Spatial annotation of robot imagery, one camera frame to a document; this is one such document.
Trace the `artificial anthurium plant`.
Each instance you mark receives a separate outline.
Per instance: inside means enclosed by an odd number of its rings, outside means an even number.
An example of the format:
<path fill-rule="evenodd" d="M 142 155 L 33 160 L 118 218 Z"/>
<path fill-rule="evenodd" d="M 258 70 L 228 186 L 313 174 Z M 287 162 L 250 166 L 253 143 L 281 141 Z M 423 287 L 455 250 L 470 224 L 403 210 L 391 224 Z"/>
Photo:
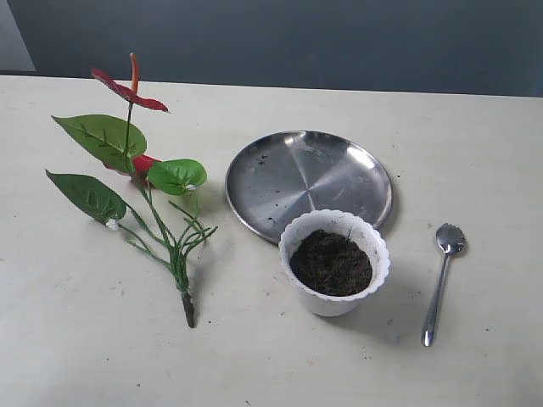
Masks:
<path fill-rule="evenodd" d="M 139 106 L 153 111 L 168 112 L 167 106 L 139 93 L 140 69 L 136 54 L 130 55 L 131 84 L 125 86 L 101 69 L 91 75 L 127 103 L 128 115 L 117 118 L 108 114 L 84 114 L 56 117 L 54 122 L 105 168 L 130 177 L 153 216 L 157 231 L 117 192 L 99 179 L 83 174 L 46 173 L 48 179 L 81 212 L 112 231 L 121 230 L 126 242 L 162 264 L 172 275 L 179 291 L 189 327 L 196 326 L 196 312 L 188 277 L 188 255 L 206 243 L 216 227 L 206 227 L 200 220 L 199 201 L 195 191 L 207 180 L 204 166 L 194 159 L 157 160 L 146 155 L 147 140 L 132 124 L 132 111 Z M 171 197 L 186 196 L 192 208 L 170 205 L 182 214 L 185 229 L 175 235 L 162 219 L 153 200 L 153 191 Z"/>

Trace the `steel spoon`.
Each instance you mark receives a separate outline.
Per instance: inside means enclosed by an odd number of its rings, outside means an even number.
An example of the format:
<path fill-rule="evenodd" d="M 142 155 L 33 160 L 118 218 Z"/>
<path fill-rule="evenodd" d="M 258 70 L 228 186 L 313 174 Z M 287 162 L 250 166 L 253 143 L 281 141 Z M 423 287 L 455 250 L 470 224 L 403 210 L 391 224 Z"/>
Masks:
<path fill-rule="evenodd" d="M 466 245 L 466 239 L 462 230 L 450 223 L 441 225 L 435 234 L 438 247 L 443 252 L 443 261 L 439 271 L 439 279 L 433 297 L 428 307 L 428 313 L 423 323 L 421 344 L 428 348 L 434 344 L 439 323 L 440 306 L 445 290 L 447 267 L 451 256 L 459 254 Z"/>

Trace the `white scalloped plastic pot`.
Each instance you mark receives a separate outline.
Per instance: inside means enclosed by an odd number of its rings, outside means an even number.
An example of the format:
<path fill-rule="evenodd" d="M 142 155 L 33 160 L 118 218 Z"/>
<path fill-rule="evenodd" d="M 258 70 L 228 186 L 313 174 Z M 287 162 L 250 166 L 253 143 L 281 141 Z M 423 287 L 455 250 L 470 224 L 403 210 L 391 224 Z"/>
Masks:
<path fill-rule="evenodd" d="M 302 241 L 312 232 L 324 230 L 347 237 L 366 252 L 372 266 L 372 280 L 363 291 L 347 297 L 334 297 L 306 287 L 292 272 L 289 260 Z M 374 293 L 389 274 L 389 251 L 380 233 L 362 218 L 340 210 L 314 210 L 286 226 L 278 244 L 282 266 L 295 287 L 301 303 L 313 314 L 332 317 L 346 314 Z"/>

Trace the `dark potting soil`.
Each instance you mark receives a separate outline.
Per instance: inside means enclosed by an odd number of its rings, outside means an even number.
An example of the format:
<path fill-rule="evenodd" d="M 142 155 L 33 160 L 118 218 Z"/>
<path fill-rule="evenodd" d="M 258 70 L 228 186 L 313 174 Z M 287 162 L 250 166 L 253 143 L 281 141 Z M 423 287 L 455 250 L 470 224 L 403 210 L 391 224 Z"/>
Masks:
<path fill-rule="evenodd" d="M 366 252 L 347 237 L 324 230 L 306 237 L 289 265 L 306 287 L 327 296 L 354 295 L 366 289 L 372 280 Z"/>

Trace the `round steel plate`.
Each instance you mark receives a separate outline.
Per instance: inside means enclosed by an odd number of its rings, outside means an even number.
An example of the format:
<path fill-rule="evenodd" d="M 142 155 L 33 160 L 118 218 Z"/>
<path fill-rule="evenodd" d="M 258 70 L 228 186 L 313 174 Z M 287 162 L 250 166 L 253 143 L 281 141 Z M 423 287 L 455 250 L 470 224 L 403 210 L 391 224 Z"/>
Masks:
<path fill-rule="evenodd" d="M 385 167 L 354 142 L 322 131 L 281 131 L 253 141 L 229 165 L 225 194 L 237 218 L 272 244 L 313 210 L 349 212 L 380 229 L 394 203 Z"/>

